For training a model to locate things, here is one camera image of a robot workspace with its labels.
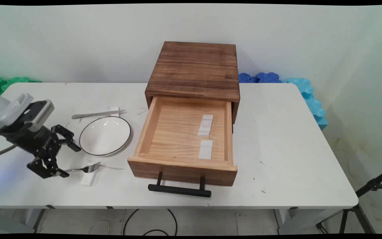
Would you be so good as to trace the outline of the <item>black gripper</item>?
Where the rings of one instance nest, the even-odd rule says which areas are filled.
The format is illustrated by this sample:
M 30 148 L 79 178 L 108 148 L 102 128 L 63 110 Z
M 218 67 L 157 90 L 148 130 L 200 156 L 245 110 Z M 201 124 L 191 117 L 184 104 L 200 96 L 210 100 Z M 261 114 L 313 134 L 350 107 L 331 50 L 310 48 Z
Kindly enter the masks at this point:
M 53 126 L 52 130 L 43 126 L 36 132 L 30 131 L 30 126 L 30 123 L 24 121 L 4 126 L 0 129 L 0 136 L 36 156 L 27 164 L 27 168 L 41 178 L 69 177 L 70 174 L 60 169 L 57 161 L 52 161 L 50 156 L 57 156 L 62 145 L 67 145 L 75 152 L 81 151 L 73 139 L 74 133 L 60 124 Z

